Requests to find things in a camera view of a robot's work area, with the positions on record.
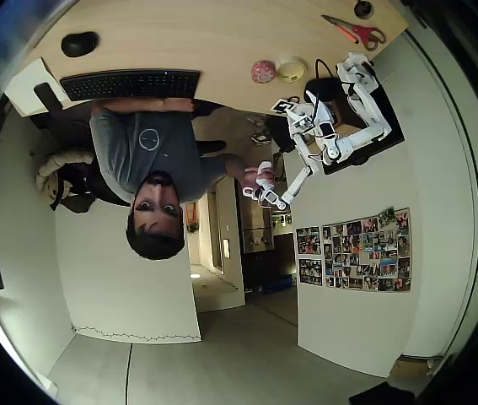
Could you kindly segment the person's right hand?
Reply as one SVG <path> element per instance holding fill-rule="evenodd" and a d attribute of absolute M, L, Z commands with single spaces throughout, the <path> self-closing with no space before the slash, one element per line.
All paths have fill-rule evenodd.
<path fill-rule="evenodd" d="M 250 167 L 244 170 L 244 179 L 239 183 L 242 188 L 251 188 L 256 191 L 260 188 L 257 184 L 258 180 L 266 180 L 269 185 L 275 184 L 275 173 L 272 168 L 259 169 L 258 167 Z"/>

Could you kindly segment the person's left hand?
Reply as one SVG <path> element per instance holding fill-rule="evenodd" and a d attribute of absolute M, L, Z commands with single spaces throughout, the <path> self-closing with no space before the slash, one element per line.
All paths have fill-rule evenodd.
<path fill-rule="evenodd" d="M 192 99 L 186 98 L 167 98 L 162 102 L 162 112 L 178 111 L 193 112 L 195 103 Z"/>

